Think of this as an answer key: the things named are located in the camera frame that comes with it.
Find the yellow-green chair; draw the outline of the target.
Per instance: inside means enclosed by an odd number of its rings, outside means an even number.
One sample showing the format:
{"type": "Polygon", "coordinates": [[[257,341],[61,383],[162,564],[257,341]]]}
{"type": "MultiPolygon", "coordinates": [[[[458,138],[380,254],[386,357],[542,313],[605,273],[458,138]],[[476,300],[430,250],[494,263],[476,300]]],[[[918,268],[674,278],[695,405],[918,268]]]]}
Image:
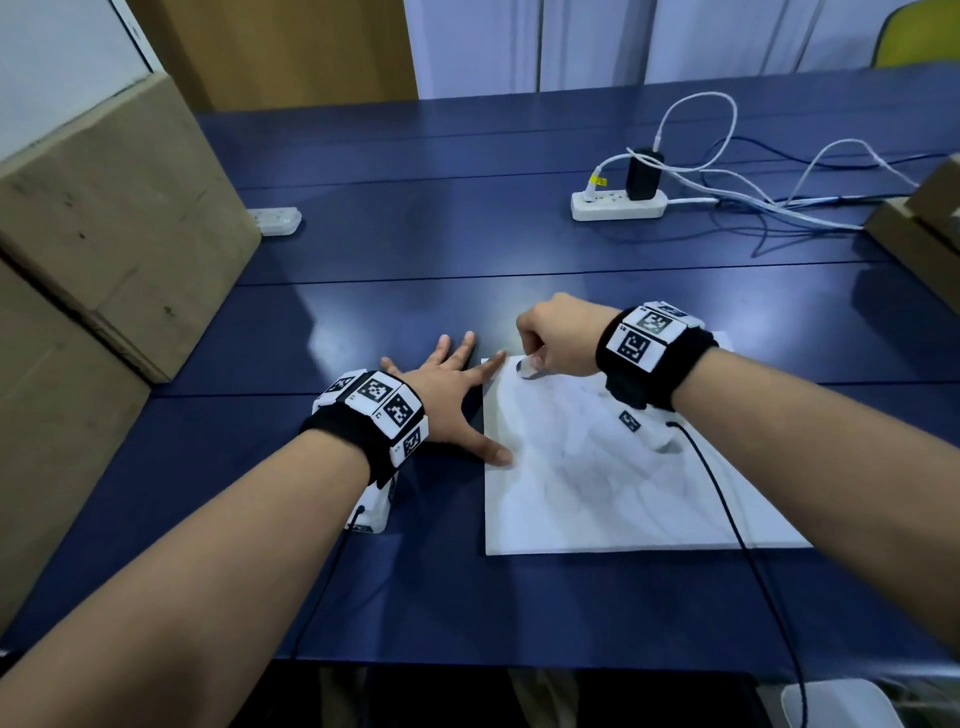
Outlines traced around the yellow-green chair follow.
{"type": "Polygon", "coordinates": [[[915,0],[884,20],[870,67],[946,62],[960,63],[960,0],[915,0]]]}

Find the black wristband with marker tiles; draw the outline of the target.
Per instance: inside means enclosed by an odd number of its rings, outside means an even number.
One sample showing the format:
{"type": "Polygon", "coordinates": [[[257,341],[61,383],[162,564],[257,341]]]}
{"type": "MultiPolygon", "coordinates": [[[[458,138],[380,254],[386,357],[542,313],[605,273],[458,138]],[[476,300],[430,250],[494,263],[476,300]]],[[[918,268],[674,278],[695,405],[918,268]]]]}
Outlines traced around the black wristband with marker tiles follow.
{"type": "Polygon", "coordinates": [[[298,432],[321,431],[354,445],[366,457],[369,485],[383,489],[426,443],[426,407],[415,391],[383,371],[351,370],[314,400],[298,432]]]}
{"type": "Polygon", "coordinates": [[[664,301],[619,312],[595,350],[607,392],[636,410],[673,412],[673,396],[706,353],[718,348],[703,322],[664,301]]]}

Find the white power strip with plugs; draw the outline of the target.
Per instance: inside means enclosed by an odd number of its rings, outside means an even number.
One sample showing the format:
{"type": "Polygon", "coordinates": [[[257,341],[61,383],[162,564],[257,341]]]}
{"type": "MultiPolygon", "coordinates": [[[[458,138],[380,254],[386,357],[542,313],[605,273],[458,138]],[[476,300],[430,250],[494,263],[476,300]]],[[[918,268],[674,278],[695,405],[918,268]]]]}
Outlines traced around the white power strip with plugs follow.
{"type": "Polygon", "coordinates": [[[594,191],[591,198],[577,191],[570,197],[570,213],[577,222],[651,220],[663,217],[668,204],[662,190],[644,200],[630,199],[624,189],[594,191]]]}

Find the wooden door panel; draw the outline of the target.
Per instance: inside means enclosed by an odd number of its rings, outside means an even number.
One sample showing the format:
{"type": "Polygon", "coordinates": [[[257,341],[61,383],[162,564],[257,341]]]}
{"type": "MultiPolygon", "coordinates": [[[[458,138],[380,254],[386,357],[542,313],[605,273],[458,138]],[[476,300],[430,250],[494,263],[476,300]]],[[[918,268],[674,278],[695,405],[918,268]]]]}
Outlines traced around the wooden door panel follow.
{"type": "Polygon", "coordinates": [[[125,0],[199,113],[411,101],[403,0],[125,0]]]}

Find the small cardboard box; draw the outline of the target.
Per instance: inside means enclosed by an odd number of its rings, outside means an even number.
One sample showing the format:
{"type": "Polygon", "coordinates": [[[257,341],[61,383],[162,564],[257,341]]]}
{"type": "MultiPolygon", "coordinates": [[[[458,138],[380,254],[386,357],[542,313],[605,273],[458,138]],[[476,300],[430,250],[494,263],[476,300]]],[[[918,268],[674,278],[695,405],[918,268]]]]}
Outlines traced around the small cardboard box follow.
{"type": "Polygon", "coordinates": [[[960,152],[943,161],[907,198],[922,224],[960,254],[960,152]]]}

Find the empty white power strip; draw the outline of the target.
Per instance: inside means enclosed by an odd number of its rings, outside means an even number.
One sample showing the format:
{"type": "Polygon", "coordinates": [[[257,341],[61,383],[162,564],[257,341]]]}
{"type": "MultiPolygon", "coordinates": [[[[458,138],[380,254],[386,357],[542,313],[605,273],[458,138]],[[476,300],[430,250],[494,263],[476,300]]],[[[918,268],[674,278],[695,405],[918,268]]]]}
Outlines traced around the empty white power strip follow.
{"type": "Polygon", "coordinates": [[[262,237],[289,237],[303,223],[303,214],[296,207],[248,208],[246,212],[262,237]]]}

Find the large tilted cardboard box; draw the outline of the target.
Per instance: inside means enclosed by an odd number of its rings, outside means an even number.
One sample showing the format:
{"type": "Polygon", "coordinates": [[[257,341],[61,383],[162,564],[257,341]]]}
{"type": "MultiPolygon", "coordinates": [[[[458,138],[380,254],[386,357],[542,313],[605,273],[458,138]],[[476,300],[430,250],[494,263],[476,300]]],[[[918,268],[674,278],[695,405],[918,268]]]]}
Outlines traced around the large tilted cardboard box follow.
{"type": "Polygon", "coordinates": [[[0,250],[150,383],[176,377],[260,241],[162,72],[0,162],[0,250]]]}

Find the white drawing sheet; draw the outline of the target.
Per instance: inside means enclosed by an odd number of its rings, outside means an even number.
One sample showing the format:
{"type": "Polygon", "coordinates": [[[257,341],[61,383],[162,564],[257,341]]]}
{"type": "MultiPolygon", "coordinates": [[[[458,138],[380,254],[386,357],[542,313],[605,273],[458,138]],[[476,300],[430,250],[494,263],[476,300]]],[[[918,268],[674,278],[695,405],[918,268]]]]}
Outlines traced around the white drawing sheet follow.
{"type": "Polygon", "coordinates": [[[485,468],[487,556],[809,549],[810,542],[681,416],[658,454],[618,419],[606,377],[523,380],[521,355],[485,385],[486,436],[512,453],[485,468]]]}

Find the person's right forearm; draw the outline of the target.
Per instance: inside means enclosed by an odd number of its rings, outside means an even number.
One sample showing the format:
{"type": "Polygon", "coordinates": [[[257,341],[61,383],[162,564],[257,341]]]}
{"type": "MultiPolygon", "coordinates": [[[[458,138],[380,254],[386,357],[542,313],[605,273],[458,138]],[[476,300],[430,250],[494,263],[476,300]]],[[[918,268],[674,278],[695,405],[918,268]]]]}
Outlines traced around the person's right forearm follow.
{"type": "Polygon", "coordinates": [[[671,403],[814,548],[960,658],[960,447],[718,347],[671,403]]]}

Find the person's left hand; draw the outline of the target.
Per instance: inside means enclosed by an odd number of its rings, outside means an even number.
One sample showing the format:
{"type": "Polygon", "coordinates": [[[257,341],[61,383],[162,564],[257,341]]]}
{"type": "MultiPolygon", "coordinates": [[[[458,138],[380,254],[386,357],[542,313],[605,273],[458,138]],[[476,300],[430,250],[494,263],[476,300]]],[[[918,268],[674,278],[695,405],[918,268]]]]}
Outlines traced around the person's left hand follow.
{"type": "Polygon", "coordinates": [[[506,352],[471,368],[452,368],[452,354],[448,334],[439,336],[433,351],[407,377],[398,377],[419,397],[428,418],[428,439],[464,450],[464,430],[475,430],[463,412],[466,396],[475,388],[488,383],[506,362],[506,352]]]}

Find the low cardboard box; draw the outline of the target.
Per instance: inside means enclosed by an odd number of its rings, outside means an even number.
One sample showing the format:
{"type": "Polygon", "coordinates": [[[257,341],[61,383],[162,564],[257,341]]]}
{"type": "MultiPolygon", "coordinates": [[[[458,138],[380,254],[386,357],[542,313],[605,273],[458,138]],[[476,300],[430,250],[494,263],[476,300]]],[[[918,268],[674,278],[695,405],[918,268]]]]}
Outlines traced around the low cardboard box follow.
{"type": "Polygon", "coordinates": [[[138,374],[0,260],[0,636],[149,395],[138,374]]]}

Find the white rounded stool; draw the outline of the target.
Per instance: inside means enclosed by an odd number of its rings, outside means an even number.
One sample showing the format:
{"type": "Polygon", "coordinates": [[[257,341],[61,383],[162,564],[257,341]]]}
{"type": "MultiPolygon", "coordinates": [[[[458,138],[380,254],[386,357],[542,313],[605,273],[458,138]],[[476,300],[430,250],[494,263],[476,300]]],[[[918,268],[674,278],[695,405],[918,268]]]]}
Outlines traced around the white rounded stool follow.
{"type": "Polygon", "coordinates": [[[790,728],[906,728],[893,703],[873,682],[861,678],[784,686],[779,702],[790,728]]]}

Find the flat cardboard box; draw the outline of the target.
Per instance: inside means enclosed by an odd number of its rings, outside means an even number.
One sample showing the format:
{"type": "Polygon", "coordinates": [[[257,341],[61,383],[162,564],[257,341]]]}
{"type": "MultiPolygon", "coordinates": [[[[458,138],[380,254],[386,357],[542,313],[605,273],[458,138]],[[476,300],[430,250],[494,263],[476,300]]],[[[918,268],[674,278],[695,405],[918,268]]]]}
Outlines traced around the flat cardboard box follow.
{"type": "Polygon", "coordinates": [[[906,201],[883,200],[864,230],[960,317],[960,249],[914,215],[906,201]]]}

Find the person's left forearm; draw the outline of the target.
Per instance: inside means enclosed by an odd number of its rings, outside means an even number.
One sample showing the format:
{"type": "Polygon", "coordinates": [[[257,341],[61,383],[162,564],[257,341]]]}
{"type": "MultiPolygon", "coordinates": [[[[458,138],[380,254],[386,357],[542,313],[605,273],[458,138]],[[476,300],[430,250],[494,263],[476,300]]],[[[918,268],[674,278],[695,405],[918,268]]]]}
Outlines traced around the person's left forearm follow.
{"type": "Polygon", "coordinates": [[[6,728],[224,728],[369,484],[311,430],[97,588],[0,679],[6,728]]]}

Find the black charger adapter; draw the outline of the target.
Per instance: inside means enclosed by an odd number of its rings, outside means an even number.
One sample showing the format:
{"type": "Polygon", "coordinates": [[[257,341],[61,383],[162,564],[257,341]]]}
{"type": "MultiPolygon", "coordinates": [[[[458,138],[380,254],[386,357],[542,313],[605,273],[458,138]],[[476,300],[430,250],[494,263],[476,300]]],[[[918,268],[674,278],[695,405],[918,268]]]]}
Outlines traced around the black charger adapter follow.
{"type": "Polygon", "coordinates": [[[652,200],[660,186],[664,155],[651,147],[640,148],[629,160],[625,182],[627,197],[632,202],[652,200]],[[650,166],[639,159],[640,156],[654,160],[650,166]]]}

